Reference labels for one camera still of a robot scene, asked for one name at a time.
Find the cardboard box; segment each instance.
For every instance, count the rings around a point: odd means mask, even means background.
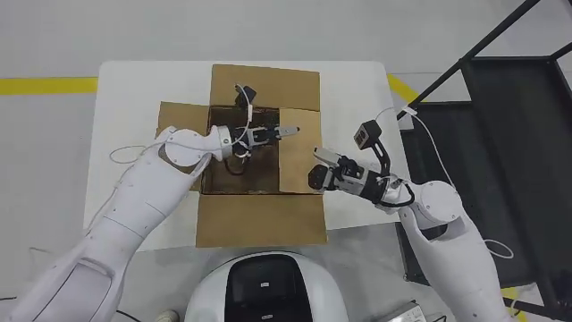
[[[243,175],[228,174],[213,162],[200,182],[198,247],[247,247],[327,242],[322,195],[307,186],[315,165],[313,150],[322,145],[318,72],[213,65],[211,106],[162,102],[157,133],[172,125],[206,135],[212,124],[241,126],[234,83],[257,92],[252,127],[260,123],[298,126],[300,131],[272,146],[257,148]],[[235,162],[229,160],[229,166]]]

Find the white floor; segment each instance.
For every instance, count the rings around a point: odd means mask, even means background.
[[[0,77],[95,76],[112,59],[375,60],[420,91],[522,1],[0,0]],[[572,38],[571,13],[544,0],[485,53],[549,54]],[[453,78],[432,99],[466,99],[462,83]],[[57,253],[80,236],[94,101],[0,97],[0,297],[53,257],[29,247]],[[392,225],[336,231],[328,245],[299,250],[333,273],[352,321],[411,299],[431,320],[450,314],[430,288],[402,280]],[[241,252],[138,253],[121,308],[142,320],[183,312],[200,277]],[[10,304],[0,302],[0,317]]]

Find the white robot body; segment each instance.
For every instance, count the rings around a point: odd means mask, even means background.
[[[187,322],[240,320],[348,322],[348,314],[340,288],[325,268],[276,251],[218,267],[193,292],[185,316]]]

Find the yellow floor line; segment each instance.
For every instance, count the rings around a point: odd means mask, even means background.
[[[387,81],[390,83],[391,91],[397,93],[405,102],[409,103],[419,96],[419,94],[410,88],[405,82],[398,79],[396,76],[388,73]]]
[[[407,103],[418,93],[392,74],[387,75],[390,89]],[[45,77],[0,79],[0,95],[50,95],[65,93],[95,93],[97,77]]]
[[[0,79],[0,95],[50,95],[95,92],[97,92],[97,77]]]
[[[516,289],[515,287],[510,287],[510,288],[508,288],[508,289],[502,289],[502,295],[503,295],[504,297],[509,298],[509,299],[516,299],[516,297],[518,296],[517,289]],[[509,309],[509,313],[510,313],[510,314],[515,313],[515,312],[516,312],[516,311],[511,311],[511,310]],[[517,319],[518,319],[519,322],[526,322],[526,314],[525,314],[525,312],[520,312],[520,313],[517,315]]]

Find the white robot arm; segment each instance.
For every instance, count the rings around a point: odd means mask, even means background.
[[[372,148],[382,165],[375,172],[323,148],[322,162],[308,175],[318,191],[346,191],[370,200],[377,208],[399,212],[423,273],[458,322],[508,322],[496,266],[481,234],[446,182],[417,185],[390,174],[390,160],[379,141],[375,121],[364,123],[354,137],[360,149]],[[446,232],[427,239],[422,230],[446,225]]]
[[[18,299],[8,320],[111,320],[137,248],[189,193],[211,157],[221,161],[231,153],[226,127],[213,126],[206,137],[167,128],[124,174],[103,217]]]

